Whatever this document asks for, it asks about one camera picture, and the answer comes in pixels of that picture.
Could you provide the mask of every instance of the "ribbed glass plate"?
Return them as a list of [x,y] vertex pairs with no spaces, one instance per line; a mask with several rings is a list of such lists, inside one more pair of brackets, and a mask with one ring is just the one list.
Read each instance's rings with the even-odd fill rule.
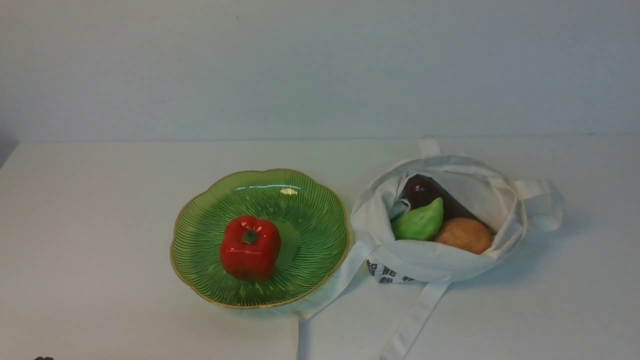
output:
[[[240,215],[272,221],[282,240],[276,273],[266,282],[240,281],[220,265],[225,226]],[[176,220],[171,261],[197,294],[238,309],[288,304],[314,291],[340,265],[349,245],[338,196],[291,169],[231,174],[188,202]]]

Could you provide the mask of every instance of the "green vegetable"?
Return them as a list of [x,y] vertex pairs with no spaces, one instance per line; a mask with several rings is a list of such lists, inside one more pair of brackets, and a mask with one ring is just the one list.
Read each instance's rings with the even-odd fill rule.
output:
[[442,198],[431,204],[413,209],[391,223],[397,240],[430,240],[442,226],[444,207]]

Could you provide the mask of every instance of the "canvas bag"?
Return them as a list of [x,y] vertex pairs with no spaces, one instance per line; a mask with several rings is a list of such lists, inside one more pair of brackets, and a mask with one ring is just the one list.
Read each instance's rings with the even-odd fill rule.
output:
[[[425,282],[416,303],[375,359],[404,359],[450,283],[477,276],[504,261],[527,228],[553,231],[563,219],[563,197],[550,181],[514,181],[474,158],[443,155],[432,138],[420,140],[420,152],[420,158],[398,163],[360,194],[351,211],[355,244],[321,287],[322,300],[306,306],[301,303],[296,311],[302,319],[322,311],[342,293],[365,262],[381,283]],[[406,206],[403,209],[399,197],[407,180],[416,174],[432,177],[496,232],[487,251],[475,255],[432,241],[394,238],[389,219],[394,213],[408,210]]]

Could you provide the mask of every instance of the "white table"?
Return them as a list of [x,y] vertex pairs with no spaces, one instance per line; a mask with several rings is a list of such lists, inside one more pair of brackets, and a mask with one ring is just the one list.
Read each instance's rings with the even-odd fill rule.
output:
[[[640,136],[441,140],[567,201],[501,266],[450,287],[407,359],[637,359]],[[415,140],[22,143],[0,168],[0,359],[294,359],[295,325],[235,316],[172,271],[175,217],[245,169],[296,168],[350,209]],[[364,359],[418,284],[365,272],[300,327],[300,359]]]

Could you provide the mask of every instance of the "round bread roll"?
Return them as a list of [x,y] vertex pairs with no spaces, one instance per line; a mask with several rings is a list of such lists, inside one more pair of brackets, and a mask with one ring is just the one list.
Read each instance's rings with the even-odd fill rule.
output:
[[468,218],[452,218],[445,221],[433,241],[476,255],[489,249],[492,242],[489,230],[482,223]]

